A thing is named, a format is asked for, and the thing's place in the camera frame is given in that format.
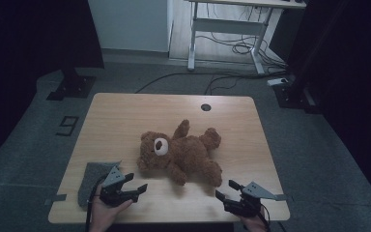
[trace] stuffed animal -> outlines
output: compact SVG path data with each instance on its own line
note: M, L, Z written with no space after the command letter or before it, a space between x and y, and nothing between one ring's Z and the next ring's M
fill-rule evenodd
M167 169L175 183L183 186L187 174L197 172L214 187L221 185L221 167L209 158L209 151L219 146L221 136L209 128L199 137L189 135L189 121L183 120L172 138L164 133L148 131L141 135L140 158L137 166L141 171Z

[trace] black round hole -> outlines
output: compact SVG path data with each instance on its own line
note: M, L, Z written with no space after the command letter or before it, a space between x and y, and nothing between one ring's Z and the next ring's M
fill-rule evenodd
M202 104L201 109L204 110L204 111L210 111L211 106L209 104Z

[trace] wooden floor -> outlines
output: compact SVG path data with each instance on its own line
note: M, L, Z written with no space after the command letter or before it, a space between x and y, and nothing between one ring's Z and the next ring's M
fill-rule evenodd
M174 25L172 31L172 39L170 45L170 59L187 59L188 58L188 47L191 42L191 18L194 8L194 4L188 1L175 0L174 2ZM221 4L199 4L198 5L198 17L209 17L209 18L221 18L229 20L245 20L247 21L263 21L266 17L267 8L253 9L247 6L236 6L236 5L221 5ZM271 41L272 34L275 30L275 26L279 20L282 10L274 9L271 15L270 24L265 35L265 41L262 43L261 48L266 49L267 43ZM242 35L222 34L213 33L214 37L218 40L224 41L226 44L236 44L238 42L225 42L240 40ZM252 58L249 53L238 54L233 52L233 46L224 45L213 42L207 38L213 39L213 35L210 32L197 32L197 39L195 41L197 61L217 61L227 63L246 63L251 64ZM255 39L244 40L246 43L254 44ZM238 48L241 52L247 52L244 48ZM267 54L272 58L277 56L266 49Z

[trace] wooden tabletop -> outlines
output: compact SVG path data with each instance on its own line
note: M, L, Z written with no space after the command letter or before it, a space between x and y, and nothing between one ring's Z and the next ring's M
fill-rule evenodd
M209 104L210 111L203 111ZM219 191L240 200L240 193L228 187L232 179L241 185L256 182L273 194L282 194L267 139L252 98L186 95L96 94L71 155L58 194L66 201L54 202L49 213L52 223L84 223L86 212L77 205L77 192L87 162L121 160L124 174L134 173L134 180L123 190L148 184L138 203L121 213L117 223L144 222L224 222L239 219L224 212L214 196L215 188L204 179L191 176L183 187L177 186L164 170L141 173L136 165L140 156L140 135L146 131L171 136L188 119L189 135L201 135L216 128L222 140L212 152L221 166ZM290 217L285 201L262 200L271 220Z
M229 5L244 5L244 6L257 6L257 7L271 7L271 8L291 8L291 9L304 9L306 4L295 2L295 0L282 1L282 0L186 0L188 2L197 3L215 3L215 4L229 4Z

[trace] white wall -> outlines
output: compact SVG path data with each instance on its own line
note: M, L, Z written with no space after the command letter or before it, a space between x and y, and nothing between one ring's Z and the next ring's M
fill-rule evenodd
M173 0L89 0L101 48L168 52Z

